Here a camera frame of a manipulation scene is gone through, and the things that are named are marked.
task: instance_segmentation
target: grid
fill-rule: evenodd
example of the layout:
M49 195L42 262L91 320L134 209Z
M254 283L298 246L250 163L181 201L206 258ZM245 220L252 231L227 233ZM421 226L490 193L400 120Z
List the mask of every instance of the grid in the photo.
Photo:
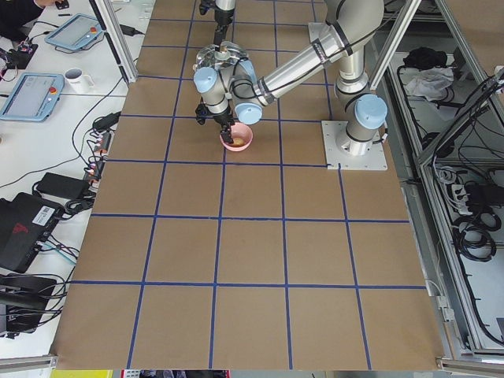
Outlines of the grid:
M60 367L435 369L395 172L326 169L320 120L343 115L332 72L267 108L250 148L229 153L191 115L191 62L214 28L197 7L154 7L54 344ZM257 47L266 74L308 43L298 34L323 7L239 0L228 35ZM258 9L264 22L248 20Z

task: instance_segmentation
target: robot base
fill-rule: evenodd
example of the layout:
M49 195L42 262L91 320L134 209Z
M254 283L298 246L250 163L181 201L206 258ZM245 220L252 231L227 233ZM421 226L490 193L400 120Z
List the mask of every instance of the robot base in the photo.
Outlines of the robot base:
M352 156L340 150L336 145L336 136L347 126L346 121L323 120L322 132L324 133L325 160L328 169L350 171L386 171L384 148L381 143L371 145L370 150L363 156Z

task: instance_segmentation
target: robotic arm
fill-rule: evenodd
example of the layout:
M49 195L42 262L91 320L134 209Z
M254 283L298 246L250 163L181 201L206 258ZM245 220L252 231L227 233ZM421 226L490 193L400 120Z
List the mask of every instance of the robotic arm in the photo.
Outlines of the robotic arm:
M217 28L213 35L213 44L220 46L226 39L228 26L233 22L235 16L235 0L201 0L199 3L199 14L204 16L209 9L214 9L214 19Z
M369 92L364 46L382 21L384 3L383 0L325 1L326 25L318 38L289 62L260 79L255 76L246 51L234 43L224 41L220 46L211 45L201 50L194 77L202 95L202 103L196 110L198 121L203 123L205 117L212 116L222 127L223 140L232 143L231 102L240 122L255 124L262 117L262 108L339 61L335 92L346 111L354 112L352 118L358 119L349 122L346 133L353 132L348 135L350 140L360 144L358 148L347 147L352 151L362 150L365 147L362 143L369 143L387 114L383 100L370 94L372 98L364 96Z

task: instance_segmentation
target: light blue joint cap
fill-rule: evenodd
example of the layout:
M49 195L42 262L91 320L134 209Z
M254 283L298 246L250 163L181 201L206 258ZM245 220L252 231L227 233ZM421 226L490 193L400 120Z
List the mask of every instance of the light blue joint cap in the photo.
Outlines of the light blue joint cap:
M194 81L199 93L208 92L217 81L217 72L211 67L201 67L195 72Z
M368 130L376 130L387 118L387 104L375 94L365 94L355 104L355 118Z
M255 124L262 118L262 108L252 102L242 102L235 106L238 119L243 124Z
M254 65L252 65L251 61L241 61L239 64L243 67L248 76L250 76L250 80L252 80L252 83L258 81L258 78L255 76Z

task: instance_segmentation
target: pink bowl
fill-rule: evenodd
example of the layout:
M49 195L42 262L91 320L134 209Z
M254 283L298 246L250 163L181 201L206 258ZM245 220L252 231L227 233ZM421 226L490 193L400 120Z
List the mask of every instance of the pink bowl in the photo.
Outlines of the pink bowl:
M240 138L244 142L244 144L242 146L233 146L232 144L225 143L224 140L222 140L222 137L219 136L220 142L228 150L238 152L245 150L252 143L254 134L252 133L252 129L249 128L246 124L236 122L231 126L231 137L235 142L237 138Z

